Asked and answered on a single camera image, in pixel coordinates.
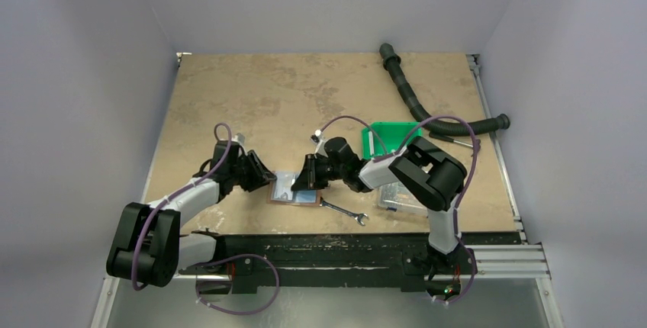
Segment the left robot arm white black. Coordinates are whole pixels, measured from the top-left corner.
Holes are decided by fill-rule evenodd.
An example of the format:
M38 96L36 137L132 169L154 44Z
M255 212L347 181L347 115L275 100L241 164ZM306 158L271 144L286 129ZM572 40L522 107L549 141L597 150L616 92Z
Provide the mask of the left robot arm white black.
M213 156L179 190L149 204L131 202L122 210L108 253L106 272L132 282L135 290L164 287L181 270L200 265L217 274L227 253L213 232L183 234L181 228L203 210L224 200L235 187L252 192L276 176L252 150L220 140Z

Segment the brown leather card holder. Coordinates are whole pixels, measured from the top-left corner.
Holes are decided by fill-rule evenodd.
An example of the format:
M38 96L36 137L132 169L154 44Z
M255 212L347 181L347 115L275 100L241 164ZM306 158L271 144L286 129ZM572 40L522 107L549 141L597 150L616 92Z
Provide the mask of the brown leather card holder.
M295 183L298 173L277 171L275 180L270 183L268 202L272 204L287 204L294 206L319 206L320 191L292 191L291 187Z

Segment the green plastic bin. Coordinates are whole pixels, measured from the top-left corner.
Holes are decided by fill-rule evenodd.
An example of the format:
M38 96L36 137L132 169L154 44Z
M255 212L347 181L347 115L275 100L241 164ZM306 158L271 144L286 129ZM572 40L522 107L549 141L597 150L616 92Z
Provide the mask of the green plastic bin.
M376 131L378 137L384 143L386 150L391 153L398 149L403 139L417 126L417 122L374 122L371 128ZM371 159L368 157L367 152L367 133L371 132L368 128L363 128L361 131L362 138L362 158ZM385 154L379 140L373 134L375 156L383 156Z

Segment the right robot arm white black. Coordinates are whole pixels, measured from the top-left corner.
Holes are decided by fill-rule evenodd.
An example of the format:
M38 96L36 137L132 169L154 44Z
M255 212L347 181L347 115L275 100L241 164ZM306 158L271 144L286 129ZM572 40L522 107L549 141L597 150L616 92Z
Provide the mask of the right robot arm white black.
M466 190L463 164L430 141L415 137L404 148L372 159L360 158L343 137L322 142L307 154L292 191L322 190L342 181L350 190L368 193L401 183L427 210L430 234L421 265L431 275L457 272L461 233L457 208Z

